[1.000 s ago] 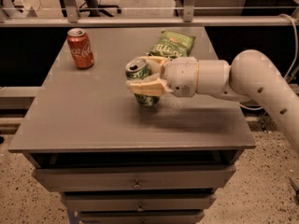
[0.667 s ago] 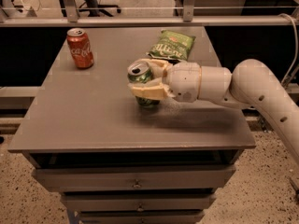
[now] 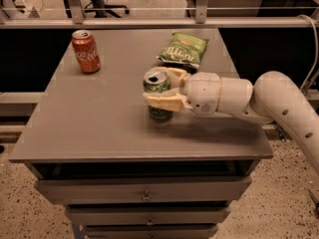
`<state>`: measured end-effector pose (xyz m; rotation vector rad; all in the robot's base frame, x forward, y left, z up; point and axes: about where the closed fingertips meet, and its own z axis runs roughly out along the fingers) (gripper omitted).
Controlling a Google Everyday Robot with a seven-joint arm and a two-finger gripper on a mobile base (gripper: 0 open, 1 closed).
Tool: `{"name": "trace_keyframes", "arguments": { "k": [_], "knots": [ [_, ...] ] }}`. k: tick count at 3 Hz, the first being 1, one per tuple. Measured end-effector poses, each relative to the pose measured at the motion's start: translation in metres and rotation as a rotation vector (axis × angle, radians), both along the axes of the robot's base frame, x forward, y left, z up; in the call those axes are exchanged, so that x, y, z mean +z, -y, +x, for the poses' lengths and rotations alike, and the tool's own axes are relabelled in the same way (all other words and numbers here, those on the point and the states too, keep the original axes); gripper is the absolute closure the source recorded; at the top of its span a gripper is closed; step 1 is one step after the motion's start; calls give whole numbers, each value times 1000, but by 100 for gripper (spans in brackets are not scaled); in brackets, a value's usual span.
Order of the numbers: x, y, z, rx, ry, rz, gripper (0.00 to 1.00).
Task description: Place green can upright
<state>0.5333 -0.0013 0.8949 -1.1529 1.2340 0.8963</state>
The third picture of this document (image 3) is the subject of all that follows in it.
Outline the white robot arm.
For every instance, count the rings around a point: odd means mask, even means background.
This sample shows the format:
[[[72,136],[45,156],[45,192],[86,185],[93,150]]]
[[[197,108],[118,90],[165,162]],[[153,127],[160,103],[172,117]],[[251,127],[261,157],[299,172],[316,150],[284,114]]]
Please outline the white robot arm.
[[[215,113],[255,123],[277,122],[319,173],[319,116],[284,74],[270,71],[252,83],[216,73],[155,67],[144,75],[144,100],[158,110]]]

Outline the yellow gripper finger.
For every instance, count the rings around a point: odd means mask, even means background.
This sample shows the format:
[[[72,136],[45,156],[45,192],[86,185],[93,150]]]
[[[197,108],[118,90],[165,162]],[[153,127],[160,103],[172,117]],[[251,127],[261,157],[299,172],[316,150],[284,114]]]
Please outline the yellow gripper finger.
[[[183,69],[172,68],[172,67],[155,67],[155,70],[161,70],[166,72],[170,80],[170,86],[172,88],[183,87],[185,84],[185,81],[188,80],[190,77],[190,73],[188,73],[186,70],[183,70]]]
[[[183,88],[173,88],[162,93],[143,93],[146,104],[152,108],[166,110],[170,112],[181,112],[192,110],[193,106],[188,102]]]

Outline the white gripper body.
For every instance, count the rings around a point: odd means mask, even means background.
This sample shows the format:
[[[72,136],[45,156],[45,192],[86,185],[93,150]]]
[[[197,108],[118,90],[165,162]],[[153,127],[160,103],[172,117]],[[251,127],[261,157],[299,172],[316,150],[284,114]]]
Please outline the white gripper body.
[[[215,73],[193,74],[185,81],[183,93],[196,115],[212,115],[217,109],[220,77]]]

